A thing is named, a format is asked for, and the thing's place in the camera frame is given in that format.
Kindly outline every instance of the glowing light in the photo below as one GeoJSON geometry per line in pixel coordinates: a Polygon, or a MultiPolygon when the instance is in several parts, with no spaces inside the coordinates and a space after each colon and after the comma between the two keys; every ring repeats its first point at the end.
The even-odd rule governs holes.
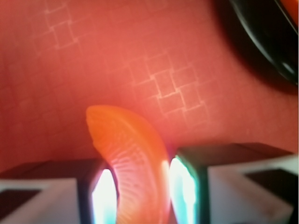
{"type": "Polygon", "coordinates": [[[115,224],[117,196],[113,176],[104,169],[92,192],[93,222],[95,224],[115,224]]]}
{"type": "Polygon", "coordinates": [[[170,164],[170,195],[179,224],[195,223],[196,184],[178,158],[170,164]]]}

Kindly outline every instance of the black object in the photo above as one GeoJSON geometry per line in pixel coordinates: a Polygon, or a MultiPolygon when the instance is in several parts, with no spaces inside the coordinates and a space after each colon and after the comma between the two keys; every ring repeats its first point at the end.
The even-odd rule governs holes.
{"type": "Polygon", "coordinates": [[[0,192],[0,220],[37,195],[40,190],[4,190],[0,192]]]}
{"type": "Polygon", "coordinates": [[[235,143],[218,146],[189,146],[179,148],[177,156],[187,168],[192,167],[199,180],[197,195],[200,195],[200,206],[196,221],[205,224],[210,223],[209,167],[260,161],[291,154],[291,152],[261,143],[235,143]]]}
{"type": "Polygon", "coordinates": [[[230,0],[242,26],[260,52],[298,86],[298,28],[279,0],[230,0]]]}
{"type": "Polygon", "coordinates": [[[0,174],[0,179],[52,179],[75,178],[77,180],[79,214],[81,223],[92,223],[91,191],[99,179],[99,171],[109,168],[103,159],[72,161],[46,161],[19,165],[0,174]]]}
{"type": "Polygon", "coordinates": [[[298,221],[298,176],[282,169],[272,169],[260,172],[248,173],[249,179],[266,188],[273,194],[287,201],[294,207],[290,218],[290,224],[298,221]]]}

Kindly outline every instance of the orange plastic piece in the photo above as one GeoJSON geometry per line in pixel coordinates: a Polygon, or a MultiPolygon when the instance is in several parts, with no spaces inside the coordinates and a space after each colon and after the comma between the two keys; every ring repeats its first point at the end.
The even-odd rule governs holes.
{"type": "Polygon", "coordinates": [[[86,116],[93,145],[118,181],[117,223],[167,223],[169,161],[158,133],[144,118],[119,107],[90,106],[86,116]]]}

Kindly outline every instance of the black curved edge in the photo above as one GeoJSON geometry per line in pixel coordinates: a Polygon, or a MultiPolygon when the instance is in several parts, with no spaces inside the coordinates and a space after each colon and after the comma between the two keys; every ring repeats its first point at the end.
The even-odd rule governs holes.
{"type": "Polygon", "coordinates": [[[243,28],[256,47],[287,80],[298,86],[298,65],[290,60],[279,45],[264,31],[253,18],[248,0],[229,0],[243,28]]]}

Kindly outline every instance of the red patterned surface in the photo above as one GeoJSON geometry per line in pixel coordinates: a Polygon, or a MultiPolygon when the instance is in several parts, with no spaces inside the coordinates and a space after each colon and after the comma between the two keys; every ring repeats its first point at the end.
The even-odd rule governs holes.
{"type": "Polygon", "coordinates": [[[232,141],[297,152],[297,89],[271,82],[254,50],[263,72],[242,59],[217,2],[1,0],[0,170],[95,156],[85,123],[94,104],[144,116],[171,155],[232,141]]]}

